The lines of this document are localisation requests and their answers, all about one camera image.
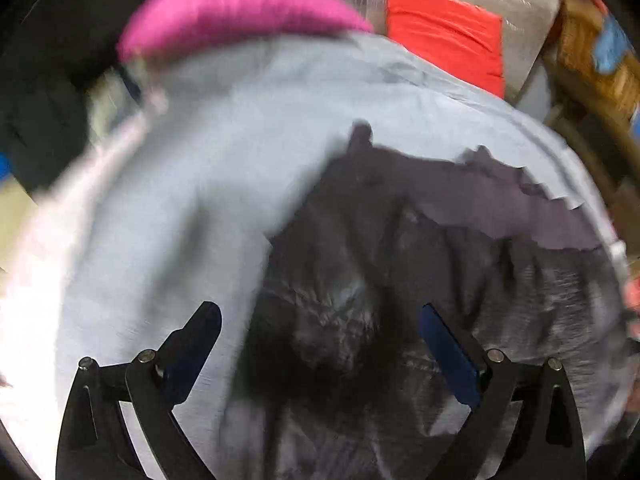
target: folded red fabric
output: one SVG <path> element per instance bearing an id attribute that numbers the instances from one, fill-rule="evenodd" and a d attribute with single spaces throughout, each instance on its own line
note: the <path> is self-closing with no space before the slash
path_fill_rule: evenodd
<path id="1" fill-rule="evenodd" d="M 504 97 L 502 17 L 458 0 L 386 0 L 386 27 L 416 56 Z"/>

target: blue object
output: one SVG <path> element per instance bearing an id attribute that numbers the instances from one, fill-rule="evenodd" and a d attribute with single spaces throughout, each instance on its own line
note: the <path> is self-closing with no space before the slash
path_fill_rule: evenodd
<path id="1" fill-rule="evenodd" d="M 420 312 L 420 335 L 458 402 L 471 409 L 478 407 L 479 372 L 430 304 L 426 304 Z"/>
<path id="2" fill-rule="evenodd" d="M 630 48 L 631 44 L 624 31 L 616 19 L 608 14 L 591 54 L 596 72 L 602 75 L 613 74 Z"/>
<path id="3" fill-rule="evenodd" d="M 0 182 L 11 174 L 11 165 L 9 159 L 0 153 Z"/>

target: silver bolt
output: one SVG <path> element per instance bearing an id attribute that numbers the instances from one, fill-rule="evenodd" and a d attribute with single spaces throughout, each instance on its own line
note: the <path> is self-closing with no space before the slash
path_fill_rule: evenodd
<path id="1" fill-rule="evenodd" d="M 153 361 L 156 358 L 156 351 L 147 349 L 143 350 L 138 354 L 138 361 L 141 363 L 148 363 L 149 361 Z"/>
<path id="2" fill-rule="evenodd" d="M 560 362 L 560 360 L 556 359 L 555 357 L 552 357 L 551 359 L 549 359 L 549 361 L 547 361 L 547 363 L 549 364 L 549 366 L 551 366 L 553 368 L 553 370 L 555 370 L 556 372 L 562 370 L 562 363 Z"/>
<path id="3" fill-rule="evenodd" d="M 491 348 L 491 350 L 489 350 L 486 354 L 494 363 L 501 363 L 502 361 L 504 361 L 504 354 L 497 348 Z"/>
<path id="4" fill-rule="evenodd" d="M 91 359 L 90 357 L 83 357 L 78 362 L 78 368 L 80 368 L 82 371 L 87 371 L 89 368 L 91 368 L 92 364 L 94 364 L 93 359 Z"/>

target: red object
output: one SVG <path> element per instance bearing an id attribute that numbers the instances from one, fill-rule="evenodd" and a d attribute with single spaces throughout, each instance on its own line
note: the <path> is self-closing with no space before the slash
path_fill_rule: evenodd
<path id="1" fill-rule="evenodd" d="M 386 0 L 389 38 L 472 85 L 504 97 L 502 18 L 458 0 Z"/>

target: black fabric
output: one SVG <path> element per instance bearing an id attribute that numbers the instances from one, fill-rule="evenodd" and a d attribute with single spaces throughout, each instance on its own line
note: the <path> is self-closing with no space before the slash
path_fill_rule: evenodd
<path id="1" fill-rule="evenodd" d="M 615 371 L 628 372 L 622 300 L 604 250 L 541 248 L 526 237 L 529 226 L 491 237 L 464 225 L 473 216 L 452 218 L 455 206 L 447 217 L 458 224 L 438 224 L 428 197 L 453 197 L 478 172 L 422 160 L 424 175 L 444 165 L 447 180 L 420 178 L 416 159 L 372 148 L 366 137 L 358 127 L 348 154 L 329 164 L 272 240 L 225 409 L 217 476 L 423 480 L 468 414 L 418 334 L 429 301 L 512 360 L 559 357 L 583 426 L 602 425 L 620 386 Z M 486 174 L 484 155 L 476 161 Z M 381 159 L 388 164 L 370 163 Z M 404 187 L 402 160 L 414 168 Z M 524 183 L 523 193 L 538 197 Z M 500 200 L 487 195 L 469 207 L 479 218 Z M 582 213 L 571 213 L 584 229 Z M 495 471 L 515 416 L 514 406 L 484 476 Z"/>
<path id="2" fill-rule="evenodd" d="M 0 153 L 22 186 L 49 186 L 87 140 L 84 91 L 116 60 L 140 0 L 38 0 L 0 58 Z"/>

